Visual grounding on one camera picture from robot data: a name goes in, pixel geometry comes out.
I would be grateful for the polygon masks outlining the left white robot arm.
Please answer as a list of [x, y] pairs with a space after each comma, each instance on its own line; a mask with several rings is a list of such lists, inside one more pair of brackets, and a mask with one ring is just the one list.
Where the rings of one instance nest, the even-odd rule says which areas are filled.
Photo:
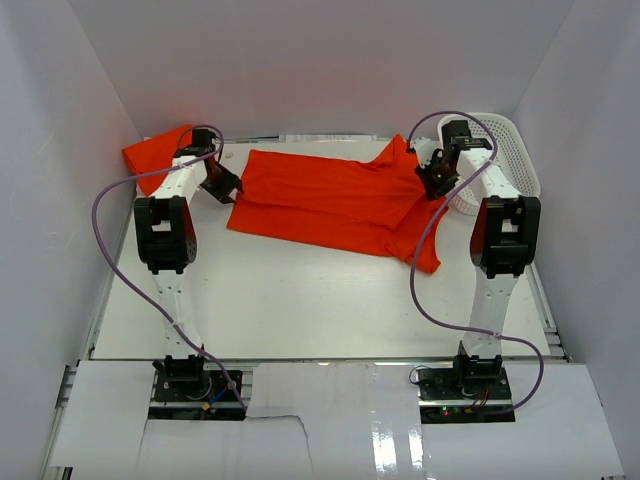
[[[187, 135], [191, 140], [184, 142]], [[171, 171], [150, 196], [135, 201], [134, 226], [139, 258], [154, 280], [166, 320], [163, 366], [171, 374], [182, 368], [177, 387], [188, 398], [199, 399], [209, 392], [212, 377], [203, 368], [204, 343], [189, 292], [187, 268], [198, 252], [190, 203], [203, 190], [231, 205], [244, 189], [240, 178], [220, 163], [224, 140], [217, 128], [198, 125], [180, 137]]]

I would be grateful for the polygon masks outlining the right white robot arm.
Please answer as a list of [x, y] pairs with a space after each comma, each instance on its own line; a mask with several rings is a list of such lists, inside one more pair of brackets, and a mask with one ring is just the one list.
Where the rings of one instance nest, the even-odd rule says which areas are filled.
[[469, 240], [475, 293], [452, 366], [417, 379], [478, 402], [504, 398], [504, 324], [513, 290], [535, 257], [541, 203], [505, 175], [496, 162], [498, 142], [478, 118], [449, 113], [438, 136], [438, 142], [410, 138], [407, 149], [417, 156], [415, 174], [427, 199], [449, 201], [470, 189], [478, 204]]

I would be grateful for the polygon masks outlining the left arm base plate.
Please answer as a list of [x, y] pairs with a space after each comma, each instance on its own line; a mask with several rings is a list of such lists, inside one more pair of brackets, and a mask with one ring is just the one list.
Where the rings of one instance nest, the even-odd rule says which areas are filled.
[[170, 382], [156, 372], [148, 409], [149, 420], [243, 421], [244, 408], [219, 370], [204, 370], [195, 381]]

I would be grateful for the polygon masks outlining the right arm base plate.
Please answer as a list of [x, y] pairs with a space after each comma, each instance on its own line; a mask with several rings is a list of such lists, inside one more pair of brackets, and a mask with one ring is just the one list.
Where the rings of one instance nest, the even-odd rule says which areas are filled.
[[505, 369], [495, 380], [477, 380], [462, 385], [450, 368], [414, 367], [409, 382], [418, 389], [423, 425], [513, 423], [515, 413]]

